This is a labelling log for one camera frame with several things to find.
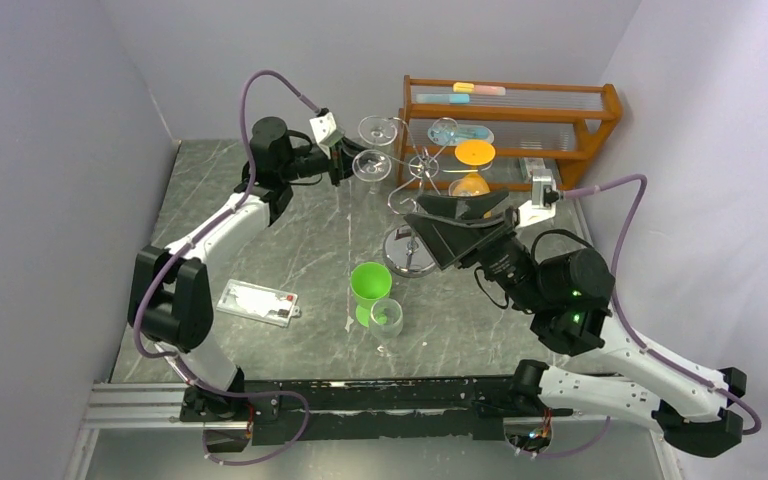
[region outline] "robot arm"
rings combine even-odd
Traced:
[[[502,287],[513,309],[533,314],[531,330],[550,350],[586,355],[625,377],[577,375],[524,360],[513,380],[521,408],[605,413],[663,432],[673,446],[705,457],[738,444],[742,417],[727,410],[730,401],[717,390],[742,396],[745,374],[734,368],[717,371],[695,364],[640,334],[647,348],[638,348],[611,313],[615,279],[602,256],[585,241],[578,239],[585,248],[538,263],[536,242],[529,251],[516,238],[515,230],[533,224],[535,218],[550,217],[550,203],[560,196],[550,182],[536,184],[535,190],[531,202],[489,219],[482,218],[483,214],[499,201],[487,198],[491,194],[484,198],[422,197],[418,202],[428,214],[405,217],[441,269],[477,264],[485,279]],[[463,214],[455,217],[451,212]],[[711,387],[668,367],[649,350],[694,372]]]
[[[352,175],[351,162],[363,147],[342,137],[333,114],[327,110],[311,119],[311,126],[317,148],[306,135],[289,130],[280,118],[259,120],[250,140],[257,183],[246,202],[239,203],[248,181],[248,164],[235,193],[201,225],[165,249],[149,245],[137,255],[128,312],[131,326],[145,292],[171,258],[171,252],[189,247],[155,291],[140,326],[159,352],[169,353],[164,358],[185,381],[192,374],[217,389],[243,391],[242,370],[222,352],[210,332],[213,302],[208,272],[227,264],[242,246],[284,213],[293,197],[293,181],[327,174],[332,185],[338,186]],[[291,137],[301,138],[307,145],[294,148]],[[207,234],[194,241],[199,232],[220,218]],[[174,290],[167,289],[165,285],[173,282]]]

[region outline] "glass base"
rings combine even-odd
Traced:
[[[384,237],[383,250],[384,265],[401,277],[424,277],[437,267],[425,245],[416,238],[408,225],[390,231]]]

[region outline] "pink object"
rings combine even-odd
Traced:
[[[505,87],[492,87],[490,85],[476,85],[474,87],[474,93],[476,95],[505,95]]]

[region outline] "black base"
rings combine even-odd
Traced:
[[[311,419],[301,440],[375,439],[379,437],[444,437],[471,435],[474,440],[503,440],[505,417],[536,417],[545,413],[538,403],[512,395],[512,376],[436,377],[377,380],[247,381],[245,391],[298,392],[310,404]],[[539,376],[520,381],[539,382]],[[245,421],[248,403],[217,401],[216,396],[191,387],[181,409],[182,422]],[[301,425],[301,402],[275,396],[252,400],[255,445],[281,445]],[[211,411],[216,406],[225,413]],[[230,413],[229,407],[237,408]],[[572,414],[553,410],[556,417]]]
[[[151,245],[137,254],[128,303],[128,323],[132,327],[149,285],[171,257],[169,250]],[[165,288],[173,282],[174,292]],[[198,259],[179,258],[151,297],[141,331],[153,341],[164,341],[187,352],[201,345],[212,326],[207,267]]]

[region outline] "blue object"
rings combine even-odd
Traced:
[[[467,93],[417,93],[416,103],[463,104],[469,103]]]
[[[433,126],[428,129],[428,138],[435,145],[441,147],[459,145],[464,140],[472,139],[492,143],[492,136],[493,133],[490,132],[490,129],[481,125],[458,125],[458,129],[455,130],[455,134],[451,138],[447,136],[447,132],[435,130]]]

